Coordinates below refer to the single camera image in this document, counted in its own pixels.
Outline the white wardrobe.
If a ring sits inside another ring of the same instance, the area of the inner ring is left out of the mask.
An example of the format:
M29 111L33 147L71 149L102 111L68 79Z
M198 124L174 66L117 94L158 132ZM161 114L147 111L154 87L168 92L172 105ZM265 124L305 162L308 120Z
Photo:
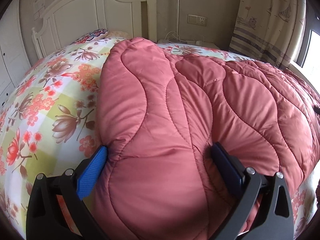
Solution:
M1 18L1 106L31 68L20 25L20 0L12 0Z

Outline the white nightstand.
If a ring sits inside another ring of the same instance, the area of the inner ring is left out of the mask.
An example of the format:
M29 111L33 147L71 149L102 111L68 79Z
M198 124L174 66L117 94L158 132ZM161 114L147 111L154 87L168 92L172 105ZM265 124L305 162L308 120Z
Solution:
M180 44L185 44L185 45L193 45L193 46L197 46L196 41L182 41L182 40L177 40L177 39L160 39L157 41L157 43L160 44L167 44L167 43L180 43ZM205 47L205 48L212 48L212 49L220 49L218 46L216 46L214 43L210 43L210 42L204 42L202 43L202 45L200 47Z

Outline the white wooden headboard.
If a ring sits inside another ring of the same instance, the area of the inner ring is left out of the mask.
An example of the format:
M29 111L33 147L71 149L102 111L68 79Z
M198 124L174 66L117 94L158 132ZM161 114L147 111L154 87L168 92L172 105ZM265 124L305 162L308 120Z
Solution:
M41 30L32 30L40 59L97 29L157 42L157 0L55 0L40 18Z

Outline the cream textured pillow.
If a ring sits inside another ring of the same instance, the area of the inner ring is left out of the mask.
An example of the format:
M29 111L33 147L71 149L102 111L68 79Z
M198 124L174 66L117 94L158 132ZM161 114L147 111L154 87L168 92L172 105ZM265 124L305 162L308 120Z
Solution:
M124 31L110 31L107 37L116 37L116 38L124 38L131 39L131 35Z

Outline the pink quilted coat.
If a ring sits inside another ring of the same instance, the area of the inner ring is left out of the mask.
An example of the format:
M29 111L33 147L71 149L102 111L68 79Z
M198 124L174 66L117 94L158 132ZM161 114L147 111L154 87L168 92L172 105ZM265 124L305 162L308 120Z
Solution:
M317 94L269 64L174 55L121 41L100 77L97 123L108 162L93 216L111 239L207 239L235 203L210 157L281 172L294 195L319 162Z

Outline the white wall switch panel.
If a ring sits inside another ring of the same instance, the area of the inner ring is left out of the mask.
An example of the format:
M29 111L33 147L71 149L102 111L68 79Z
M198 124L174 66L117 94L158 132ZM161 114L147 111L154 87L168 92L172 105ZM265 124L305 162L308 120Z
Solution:
M35 0L33 2L34 21L38 20L45 10L45 0Z

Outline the dark framed window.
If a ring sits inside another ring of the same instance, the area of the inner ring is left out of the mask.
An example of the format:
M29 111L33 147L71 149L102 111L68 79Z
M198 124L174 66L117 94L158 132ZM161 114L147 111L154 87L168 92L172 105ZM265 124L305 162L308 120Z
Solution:
M319 35L319 10L311 0L306 0L305 30L296 63L303 68L309 51L312 33Z

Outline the patterned curtain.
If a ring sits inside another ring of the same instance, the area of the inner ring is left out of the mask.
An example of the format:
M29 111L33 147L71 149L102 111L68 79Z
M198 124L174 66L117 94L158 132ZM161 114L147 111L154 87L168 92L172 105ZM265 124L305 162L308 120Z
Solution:
M229 51L279 69L297 59L306 0L240 0Z

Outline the floral bed sheet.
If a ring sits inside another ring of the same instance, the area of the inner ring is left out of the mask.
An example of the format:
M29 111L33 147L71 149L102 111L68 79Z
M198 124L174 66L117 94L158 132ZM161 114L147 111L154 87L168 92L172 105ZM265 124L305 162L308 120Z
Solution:
M120 38L74 43L40 59L1 106L1 210L25 237L39 173L56 176L90 157L100 73Z

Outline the beige wall socket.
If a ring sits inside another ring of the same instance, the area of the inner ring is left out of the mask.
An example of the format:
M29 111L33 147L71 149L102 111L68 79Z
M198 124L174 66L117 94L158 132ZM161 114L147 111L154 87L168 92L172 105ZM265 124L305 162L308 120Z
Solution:
M191 15L191 14L188 14L187 16L187 23L189 24L206 27L207 22L208 22L208 18L203 16Z

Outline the colourful patterned pillow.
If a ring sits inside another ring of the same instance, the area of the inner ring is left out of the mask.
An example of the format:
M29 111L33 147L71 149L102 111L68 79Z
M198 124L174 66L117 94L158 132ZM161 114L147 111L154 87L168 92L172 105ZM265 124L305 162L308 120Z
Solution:
M104 39L108 35L107 29L97 29L93 32L87 33L79 37L77 40L73 42L73 44L81 44L92 41L98 41Z

